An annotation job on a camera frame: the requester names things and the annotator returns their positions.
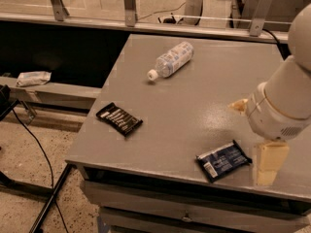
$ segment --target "black snack package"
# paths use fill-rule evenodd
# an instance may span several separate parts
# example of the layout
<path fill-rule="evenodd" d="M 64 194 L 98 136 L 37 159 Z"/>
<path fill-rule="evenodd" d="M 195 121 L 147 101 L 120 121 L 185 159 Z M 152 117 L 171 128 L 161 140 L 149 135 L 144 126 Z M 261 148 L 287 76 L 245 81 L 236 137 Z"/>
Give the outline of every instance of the black snack package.
<path fill-rule="evenodd" d="M 133 132 L 135 128 L 143 123 L 143 120 L 137 119 L 127 113 L 125 110 L 110 103 L 101 109 L 96 116 L 101 120 L 111 124 L 123 136 Z"/>
<path fill-rule="evenodd" d="M 234 140 L 220 148 L 202 153 L 196 159 L 211 183 L 242 165 L 253 163 Z"/>

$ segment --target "bottle cap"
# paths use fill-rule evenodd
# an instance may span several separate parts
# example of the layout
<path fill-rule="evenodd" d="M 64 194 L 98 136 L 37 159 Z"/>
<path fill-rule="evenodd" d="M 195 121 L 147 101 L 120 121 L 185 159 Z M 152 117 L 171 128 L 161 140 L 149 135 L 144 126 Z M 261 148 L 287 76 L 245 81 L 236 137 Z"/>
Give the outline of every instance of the bottle cap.
<path fill-rule="evenodd" d="M 157 79 L 158 73 L 155 69 L 152 69 L 148 72 L 147 76 L 148 76 L 149 80 L 154 81 Z"/>

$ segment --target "concrete floor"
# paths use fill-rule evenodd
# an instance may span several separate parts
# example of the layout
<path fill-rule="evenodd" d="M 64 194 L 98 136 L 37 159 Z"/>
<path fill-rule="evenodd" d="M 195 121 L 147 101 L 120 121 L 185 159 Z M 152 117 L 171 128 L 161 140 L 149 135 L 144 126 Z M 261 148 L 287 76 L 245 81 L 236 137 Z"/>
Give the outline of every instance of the concrete floor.
<path fill-rule="evenodd" d="M 63 0 L 71 17 L 105 18 L 123 20 L 122 0 Z M 185 0 L 137 0 L 140 22 L 158 23 L 158 17 L 167 17 L 171 12 L 182 15 Z M 202 27 L 226 28 L 224 18 L 230 14 L 230 0 L 204 0 L 203 15 L 220 19 L 202 19 Z M 0 0 L 0 12 L 31 15 L 52 15 L 50 0 Z M 38 115 L 29 129 L 38 137 L 52 164 L 54 179 L 58 180 L 65 167 L 64 157 L 75 139 L 85 116 L 37 110 Z M 23 108 L 17 114 L 27 120 Z M 0 170 L 8 177 L 27 183 L 49 187 L 51 174 L 46 159 L 29 133 L 18 124 L 13 113 L 0 122 Z M 82 176 L 72 170 L 58 195 L 58 205 L 63 213 L 67 228 L 73 232 L 98 232 L 97 206 L 91 205 L 79 186 Z M 16 196 L 0 189 L 0 233 L 29 232 L 43 201 Z M 42 227 L 44 232 L 65 232 L 59 213 L 53 207 Z"/>

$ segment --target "drawer knob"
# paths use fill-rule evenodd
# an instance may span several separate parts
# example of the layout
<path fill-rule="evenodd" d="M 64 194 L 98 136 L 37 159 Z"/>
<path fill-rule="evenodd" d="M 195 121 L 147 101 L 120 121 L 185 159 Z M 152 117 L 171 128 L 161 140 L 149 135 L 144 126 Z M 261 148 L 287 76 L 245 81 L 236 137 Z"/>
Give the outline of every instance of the drawer knob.
<path fill-rule="evenodd" d="M 192 222 L 191 217 L 189 217 L 189 213 L 186 212 L 185 215 L 182 217 L 182 221 L 184 222 Z"/>

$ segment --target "plastic bottle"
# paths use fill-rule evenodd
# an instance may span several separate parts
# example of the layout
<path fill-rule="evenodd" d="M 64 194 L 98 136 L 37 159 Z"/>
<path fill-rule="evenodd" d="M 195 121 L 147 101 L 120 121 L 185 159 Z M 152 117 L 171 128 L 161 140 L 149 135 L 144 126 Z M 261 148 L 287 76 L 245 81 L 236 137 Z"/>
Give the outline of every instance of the plastic bottle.
<path fill-rule="evenodd" d="M 182 42 L 156 59 L 155 68 L 148 72 L 149 80 L 154 81 L 158 77 L 171 76 L 190 61 L 193 54 L 193 46 L 188 42 Z"/>

